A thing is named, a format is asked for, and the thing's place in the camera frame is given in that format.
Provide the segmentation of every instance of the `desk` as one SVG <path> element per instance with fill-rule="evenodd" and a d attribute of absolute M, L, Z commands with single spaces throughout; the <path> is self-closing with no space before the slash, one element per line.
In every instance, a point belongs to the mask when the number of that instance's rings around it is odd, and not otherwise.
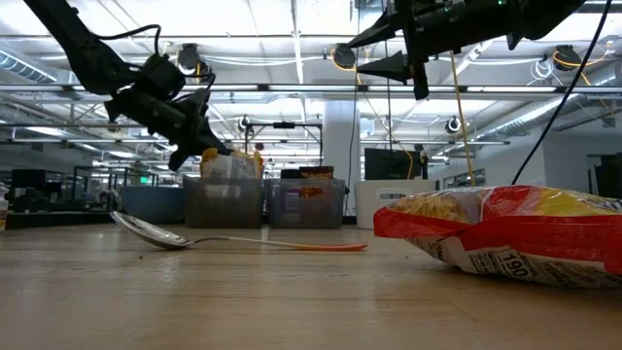
<path fill-rule="evenodd" d="M 0 234 L 0 348 L 618 349 L 622 291 L 469 275 L 370 231 L 201 230 L 361 253 L 206 242 L 153 248 L 113 225 Z"/>

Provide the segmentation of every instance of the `window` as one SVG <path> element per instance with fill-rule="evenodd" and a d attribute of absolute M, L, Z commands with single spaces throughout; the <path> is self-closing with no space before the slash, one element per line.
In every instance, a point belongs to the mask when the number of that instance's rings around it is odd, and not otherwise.
<path fill-rule="evenodd" d="M 473 171 L 473 176 L 475 176 L 475 186 L 486 186 L 486 171 L 484 169 Z M 468 173 L 451 176 L 443 180 L 443 189 L 445 190 L 466 187 L 470 187 L 470 176 L 468 176 Z"/>

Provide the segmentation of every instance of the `spoon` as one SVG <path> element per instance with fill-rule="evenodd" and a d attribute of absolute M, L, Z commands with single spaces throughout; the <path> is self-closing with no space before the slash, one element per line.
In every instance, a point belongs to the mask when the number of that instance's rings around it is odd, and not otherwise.
<path fill-rule="evenodd" d="M 316 251 L 316 252 L 358 252 L 360 250 L 365 249 L 365 247 L 367 247 L 367 243 L 343 244 L 343 245 L 310 245 L 310 244 L 295 244 L 295 243 L 287 243 L 287 242 L 264 241 L 264 240 L 259 240 L 259 239 L 228 237 L 228 236 L 206 237 L 206 238 L 200 238 L 200 239 L 192 241 L 178 234 L 175 234 L 171 231 L 167 231 L 160 227 L 146 223 L 142 220 L 138 220 L 130 215 L 122 214 L 120 212 L 112 212 L 110 213 L 110 216 L 113 218 L 113 220 L 117 224 L 119 224 L 119 226 L 121 226 L 126 231 L 134 234 L 138 238 L 148 243 L 151 243 L 160 248 L 164 248 L 168 250 L 186 249 L 188 247 L 193 246 L 196 243 L 210 241 L 210 240 L 257 243 L 257 244 L 268 245 L 268 246 L 291 248 L 291 249 L 303 250 L 303 251 Z"/>

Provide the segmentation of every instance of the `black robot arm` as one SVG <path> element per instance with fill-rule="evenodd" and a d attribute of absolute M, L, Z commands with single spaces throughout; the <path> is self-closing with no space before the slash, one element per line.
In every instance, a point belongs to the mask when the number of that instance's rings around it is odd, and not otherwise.
<path fill-rule="evenodd" d="M 390 0 L 384 14 L 348 46 L 358 48 L 396 37 L 402 30 L 407 54 L 367 63 L 359 72 L 414 81 L 415 98 L 428 97 L 428 57 L 505 35 L 510 50 L 523 38 L 537 40 L 585 0 Z"/>
<path fill-rule="evenodd" d="M 91 33 L 78 18 L 78 11 L 66 0 L 24 0 L 48 28 L 67 54 L 72 70 L 91 93 L 110 94 L 105 103 L 110 122 L 127 116 L 177 145 L 169 168 L 177 170 L 187 157 L 217 148 L 228 155 L 230 150 L 214 135 L 205 113 L 210 97 L 208 88 L 174 101 L 186 83 L 186 76 L 155 52 L 143 66 L 123 61 L 104 37 Z"/>

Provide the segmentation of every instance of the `white box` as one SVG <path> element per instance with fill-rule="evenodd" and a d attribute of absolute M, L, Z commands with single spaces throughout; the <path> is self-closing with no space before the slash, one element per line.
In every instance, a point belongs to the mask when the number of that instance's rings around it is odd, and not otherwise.
<path fill-rule="evenodd" d="M 376 211 L 394 201 L 416 193 L 437 190 L 433 180 L 372 180 L 354 185 L 357 203 L 357 227 L 373 228 Z"/>

